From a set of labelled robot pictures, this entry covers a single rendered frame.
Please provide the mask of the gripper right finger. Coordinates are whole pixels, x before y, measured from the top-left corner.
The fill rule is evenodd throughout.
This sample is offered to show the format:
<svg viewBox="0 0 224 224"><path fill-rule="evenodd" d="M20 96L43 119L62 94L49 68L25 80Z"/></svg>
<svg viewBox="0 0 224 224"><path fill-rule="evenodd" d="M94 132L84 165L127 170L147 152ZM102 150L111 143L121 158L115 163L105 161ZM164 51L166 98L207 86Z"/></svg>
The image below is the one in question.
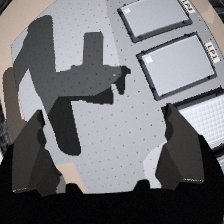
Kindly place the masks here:
<svg viewBox="0 0 224 224"><path fill-rule="evenodd" d="M217 158L204 136L171 103L166 104L164 119L167 142L155 171L161 188L188 195L204 209L210 224L222 224L224 174Z"/></svg>

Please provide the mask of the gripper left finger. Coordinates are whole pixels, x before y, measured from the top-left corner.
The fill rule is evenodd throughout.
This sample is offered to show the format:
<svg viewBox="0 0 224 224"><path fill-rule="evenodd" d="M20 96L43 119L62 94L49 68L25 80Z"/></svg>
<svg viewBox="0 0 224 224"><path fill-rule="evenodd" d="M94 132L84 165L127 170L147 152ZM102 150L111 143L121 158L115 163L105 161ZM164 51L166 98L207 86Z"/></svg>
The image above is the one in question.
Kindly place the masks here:
<svg viewBox="0 0 224 224"><path fill-rule="evenodd" d="M44 125L38 109L6 150L0 164L0 224L15 224L29 204L56 194L60 177L45 149Z"/></svg>

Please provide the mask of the pale grey rectangular lid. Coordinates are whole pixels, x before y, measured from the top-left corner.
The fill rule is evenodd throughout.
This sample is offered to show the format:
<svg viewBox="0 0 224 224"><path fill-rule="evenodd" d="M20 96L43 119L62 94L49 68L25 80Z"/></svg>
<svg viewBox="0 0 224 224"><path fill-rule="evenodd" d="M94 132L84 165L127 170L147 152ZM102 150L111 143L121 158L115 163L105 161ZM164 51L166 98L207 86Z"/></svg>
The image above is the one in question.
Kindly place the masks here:
<svg viewBox="0 0 224 224"><path fill-rule="evenodd" d="M214 74L196 35L155 50L142 58L159 96Z"/></svg>

